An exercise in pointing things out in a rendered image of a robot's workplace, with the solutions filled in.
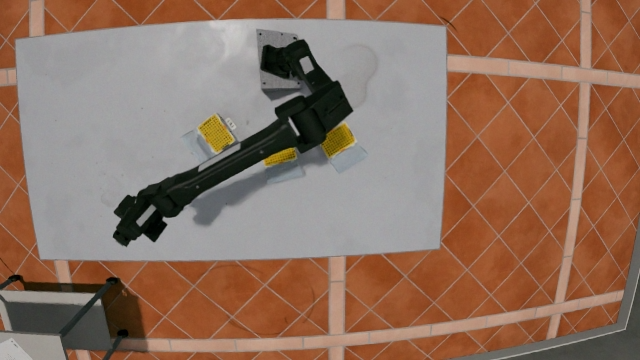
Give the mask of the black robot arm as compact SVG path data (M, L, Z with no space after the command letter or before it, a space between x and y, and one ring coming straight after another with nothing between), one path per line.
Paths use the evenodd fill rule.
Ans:
M117 243L127 247L158 215L178 216L203 192L276 153L296 147L303 154L322 144L326 135L353 112L340 82L333 82L319 66L305 39L285 48L264 45L260 69L283 79L289 78L292 70L293 78L304 80L312 94L296 96L275 107L274 122L200 165L141 189L116 226L113 238Z

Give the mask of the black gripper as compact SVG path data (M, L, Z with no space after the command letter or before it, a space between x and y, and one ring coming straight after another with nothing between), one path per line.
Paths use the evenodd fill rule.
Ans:
M118 207L114 210L114 214L122 219L126 209L130 206L133 200L136 200L136 196L130 196L129 194L120 202ZM129 202L128 202L129 201ZM124 208L123 208L124 207ZM123 209L122 209L123 208ZM122 210L121 210L122 209ZM123 216L122 216L123 215ZM163 217L158 215L154 223L151 223L147 230L143 233L152 242L156 242L164 229L167 227L167 223L162 221ZM158 226L158 227L157 227Z

